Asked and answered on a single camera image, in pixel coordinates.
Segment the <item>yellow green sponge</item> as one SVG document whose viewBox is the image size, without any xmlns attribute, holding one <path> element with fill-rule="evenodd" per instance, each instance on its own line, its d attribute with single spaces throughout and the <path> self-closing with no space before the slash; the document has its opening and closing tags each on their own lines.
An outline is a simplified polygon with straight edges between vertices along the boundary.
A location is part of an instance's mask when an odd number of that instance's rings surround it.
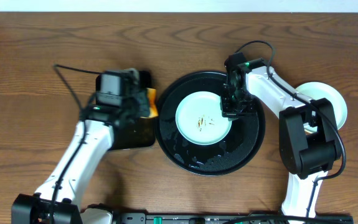
<svg viewBox="0 0 358 224">
<path fill-rule="evenodd" d="M 153 88 L 146 88 L 145 100 L 141 105 L 141 118 L 155 118 L 158 117 L 158 109 L 156 107 L 156 90 Z"/>
</svg>

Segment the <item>mint plate with crumbs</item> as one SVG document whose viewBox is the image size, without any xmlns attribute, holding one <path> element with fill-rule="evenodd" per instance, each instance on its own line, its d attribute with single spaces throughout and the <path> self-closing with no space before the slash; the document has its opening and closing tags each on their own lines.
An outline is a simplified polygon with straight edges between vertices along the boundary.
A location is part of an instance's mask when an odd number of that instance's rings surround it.
<svg viewBox="0 0 358 224">
<path fill-rule="evenodd" d="M 187 95 L 176 110 L 176 126 L 191 143 L 215 144 L 229 133 L 232 122 L 222 116 L 220 96 L 209 91 Z"/>
</svg>

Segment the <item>mint plate with sauce smear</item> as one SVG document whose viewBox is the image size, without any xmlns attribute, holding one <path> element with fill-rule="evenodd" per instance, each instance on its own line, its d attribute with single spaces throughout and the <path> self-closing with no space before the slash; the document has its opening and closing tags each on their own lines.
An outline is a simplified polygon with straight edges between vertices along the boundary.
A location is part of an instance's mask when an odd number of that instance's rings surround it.
<svg viewBox="0 0 358 224">
<path fill-rule="evenodd" d="M 310 96 L 314 100 L 326 98 L 334 108 L 334 115 L 337 121 L 347 119 L 347 105 L 343 96 L 332 86 L 322 82 L 307 82 L 295 88 L 296 91 Z"/>
</svg>

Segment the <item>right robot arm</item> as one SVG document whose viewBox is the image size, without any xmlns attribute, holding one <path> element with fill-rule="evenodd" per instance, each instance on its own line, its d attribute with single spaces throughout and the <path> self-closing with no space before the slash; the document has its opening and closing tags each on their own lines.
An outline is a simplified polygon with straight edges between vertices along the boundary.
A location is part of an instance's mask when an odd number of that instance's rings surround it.
<svg viewBox="0 0 358 224">
<path fill-rule="evenodd" d="M 228 65 L 222 95 L 222 115 L 228 119 L 256 114 L 262 101 L 279 119 L 279 150 L 289 171 L 287 216 L 313 218 L 320 185 L 338 177 L 347 162 L 332 103 L 297 92 L 269 65 L 248 62 Z"/>
</svg>

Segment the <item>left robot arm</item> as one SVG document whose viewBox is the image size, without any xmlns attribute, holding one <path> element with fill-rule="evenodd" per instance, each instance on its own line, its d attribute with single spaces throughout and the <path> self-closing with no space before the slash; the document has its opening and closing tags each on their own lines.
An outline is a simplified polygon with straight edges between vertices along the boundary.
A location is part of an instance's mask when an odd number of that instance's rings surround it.
<svg viewBox="0 0 358 224">
<path fill-rule="evenodd" d="M 120 116 L 157 116 L 155 97 L 152 88 L 127 96 L 95 92 L 81 110 L 74 137 L 49 178 L 34 195 L 20 194 L 15 199 L 12 223 L 113 223 L 113 212 L 103 208 L 81 213 L 82 197 L 102 157 L 113 147 Z"/>
</svg>

